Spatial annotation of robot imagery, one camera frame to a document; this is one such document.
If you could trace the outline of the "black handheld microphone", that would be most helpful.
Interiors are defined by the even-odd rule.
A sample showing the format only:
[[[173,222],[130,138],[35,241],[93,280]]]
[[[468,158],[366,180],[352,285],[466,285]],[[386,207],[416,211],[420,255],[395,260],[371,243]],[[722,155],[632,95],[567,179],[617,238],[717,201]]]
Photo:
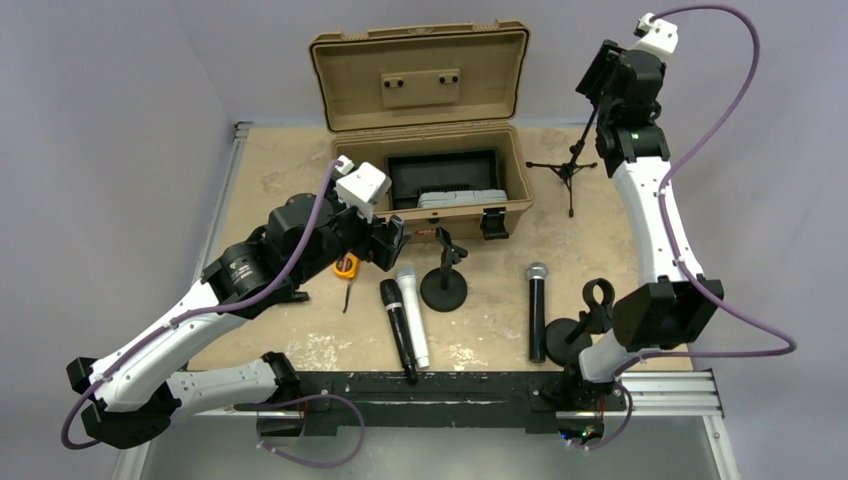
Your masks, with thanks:
[[[406,382],[415,385],[418,382],[417,363],[400,288],[394,279],[385,279],[380,282],[379,290]]]

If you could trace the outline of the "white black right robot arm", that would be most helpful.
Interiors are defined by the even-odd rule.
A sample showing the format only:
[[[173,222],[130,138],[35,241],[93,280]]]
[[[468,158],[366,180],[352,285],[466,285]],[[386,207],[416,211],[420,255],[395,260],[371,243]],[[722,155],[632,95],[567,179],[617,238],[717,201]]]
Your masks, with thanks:
[[[593,107],[595,148],[626,208],[639,267],[637,288],[612,308],[611,330],[580,352],[580,369],[561,381],[564,399],[576,407],[596,399],[600,383],[629,362],[695,341],[717,310],[711,299],[724,296],[686,236],[666,232],[682,222],[671,185],[661,183],[671,167],[657,124],[665,73],[661,56],[606,40],[576,88]]]

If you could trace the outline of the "black tripod mic stand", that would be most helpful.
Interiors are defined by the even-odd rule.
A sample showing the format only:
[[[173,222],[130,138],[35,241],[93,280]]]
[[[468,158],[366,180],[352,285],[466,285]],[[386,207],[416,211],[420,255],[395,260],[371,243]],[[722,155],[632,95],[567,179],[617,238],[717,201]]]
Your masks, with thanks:
[[[586,145],[587,137],[590,133],[592,126],[595,124],[596,117],[598,114],[598,107],[594,106],[591,114],[589,116],[588,121],[585,124],[585,127],[579,137],[579,139],[569,147],[570,158],[567,162],[556,165],[551,163],[538,163],[532,161],[526,161],[525,166],[528,169],[532,168],[546,168],[551,170],[563,183],[566,188],[568,194],[568,217],[573,218],[575,215],[574,210],[574,200],[573,200],[573,178],[582,170],[586,169],[594,169],[598,167],[597,162],[593,163],[580,163],[579,158],[584,150]]]

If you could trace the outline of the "silver-head black microphone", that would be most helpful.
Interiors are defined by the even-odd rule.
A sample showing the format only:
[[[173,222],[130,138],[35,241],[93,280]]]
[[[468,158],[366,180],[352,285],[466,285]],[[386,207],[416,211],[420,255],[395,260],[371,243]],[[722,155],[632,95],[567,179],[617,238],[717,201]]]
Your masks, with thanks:
[[[548,270],[544,263],[533,262],[526,270],[529,286],[529,342],[528,360],[531,363],[544,363],[545,350],[545,285]]]

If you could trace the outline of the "black round-base mic stand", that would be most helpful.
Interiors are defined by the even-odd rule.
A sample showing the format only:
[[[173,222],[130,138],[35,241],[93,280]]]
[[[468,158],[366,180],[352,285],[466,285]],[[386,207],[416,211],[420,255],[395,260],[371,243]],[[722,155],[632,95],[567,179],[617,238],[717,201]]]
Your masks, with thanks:
[[[467,281],[454,266],[468,256],[468,251],[456,245],[444,227],[436,229],[436,240],[443,248],[440,266],[424,276],[420,294],[430,309],[446,313],[457,310],[467,299]]]

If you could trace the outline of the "white handheld microphone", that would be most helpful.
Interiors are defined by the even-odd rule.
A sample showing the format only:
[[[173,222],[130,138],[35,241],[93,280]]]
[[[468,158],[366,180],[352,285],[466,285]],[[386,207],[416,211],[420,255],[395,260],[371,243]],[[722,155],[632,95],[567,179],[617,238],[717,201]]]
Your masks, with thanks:
[[[430,353],[421,312],[418,278],[411,266],[400,267],[396,282],[401,292],[414,358],[419,369],[430,367]]]

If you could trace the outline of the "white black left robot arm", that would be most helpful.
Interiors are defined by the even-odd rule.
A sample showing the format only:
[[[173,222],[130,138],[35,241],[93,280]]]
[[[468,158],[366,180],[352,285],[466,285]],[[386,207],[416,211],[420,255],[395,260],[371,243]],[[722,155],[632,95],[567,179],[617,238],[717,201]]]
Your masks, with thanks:
[[[265,310],[306,301],[302,285],[346,255],[391,269],[410,237],[400,217],[364,218],[332,194],[289,198],[208,265],[136,339],[107,357],[80,357],[67,366],[79,394],[71,418],[81,421],[90,445],[129,449],[200,412],[240,404],[289,407],[300,380],[281,353],[218,370],[192,371],[188,363]]]

